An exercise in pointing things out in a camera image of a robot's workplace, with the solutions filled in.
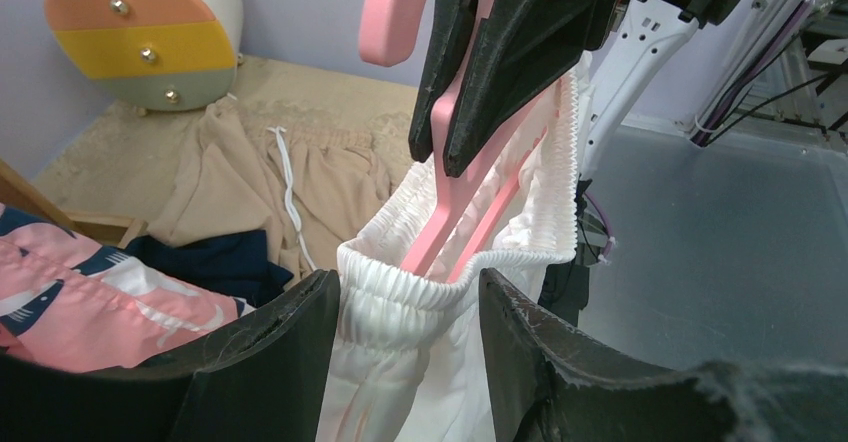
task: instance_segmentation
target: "white drawstring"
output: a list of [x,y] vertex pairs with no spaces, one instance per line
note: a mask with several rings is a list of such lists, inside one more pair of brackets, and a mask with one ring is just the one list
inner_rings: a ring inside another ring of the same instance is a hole
[[283,140],[283,132],[285,131],[286,129],[282,127],[268,127],[268,132],[271,132],[277,136],[277,148],[280,149],[280,158],[283,160],[283,177],[286,180],[286,193],[283,197],[283,202],[286,205],[286,213],[288,213],[289,218],[292,219],[292,224],[294,224],[294,230],[297,232],[297,243],[300,245],[300,250],[303,251],[303,256],[306,258],[306,263],[309,264],[310,269],[316,270],[318,267],[315,265],[315,262],[312,260],[312,257],[309,256],[309,251],[306,249],[306,241],[303,239],[300,214],[297,212],[297,207],[294,206],[294,201],[292,200],[292,197],[294,195],[294,173],[292,172],[291,159],[289,158],[289,151],[286,148],[286,141]]

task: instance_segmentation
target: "white plastic bracket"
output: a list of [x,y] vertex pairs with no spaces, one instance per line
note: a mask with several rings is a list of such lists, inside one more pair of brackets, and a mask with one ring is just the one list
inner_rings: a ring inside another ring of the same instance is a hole
[[581,180],[592,178],[613,132],[645,87],[698,31],[698,21],[682,21],[680,12],[662,0],[631,1],[618,37],[592,78],[595,97],[589,135],[582,142]]

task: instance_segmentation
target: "white pants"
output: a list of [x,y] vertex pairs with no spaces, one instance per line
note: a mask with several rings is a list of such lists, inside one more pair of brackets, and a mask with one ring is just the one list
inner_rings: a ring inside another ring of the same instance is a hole
[[496,268],[536,299],[547,266],[574,258],[576,139],[591,106],[580,97],[588,65],[587,55],[531,111],[529,118],[544,118],[547,134],[520,168],[521,189],[490,247],[468,261],[456,283],[445,282],[453,264],[518,170],[523,154],[512,143],[425,277],[398,266],[436,205],[432,158],[414,165],[359,235],[339,247],[341,307],[319,442],[467,442],[493,433],[479,273]]

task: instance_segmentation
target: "navy blue fabric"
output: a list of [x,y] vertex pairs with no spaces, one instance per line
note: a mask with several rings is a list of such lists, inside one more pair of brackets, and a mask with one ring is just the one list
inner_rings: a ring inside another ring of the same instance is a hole
[[264,230],[222,235],[173,248],[146,235],[124,249],[152,267],[198,287],[260,307],[283,293],[288,270],[268,262]]
[[[34,215],[30,215],[22,210],[18,210],[14,207],[6,206],[6,209],[3,210],[2,215],[0,215],[0,236],[9,235],[13,230],[23,227],[25,225],[30,224],[49,224],[50,222],[36,217]],[[65,231],[68,235],[73,238],[77,238],[76,234],[71,232],[70,230],[59,227],[63,231]]]

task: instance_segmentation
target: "gray floor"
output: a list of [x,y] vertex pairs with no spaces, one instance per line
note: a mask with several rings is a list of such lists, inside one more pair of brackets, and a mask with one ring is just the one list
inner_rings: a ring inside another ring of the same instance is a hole
[[848,361],[848,158],[746,140],[617,132],[590,192],[619,243],[582,330],[676,369]]

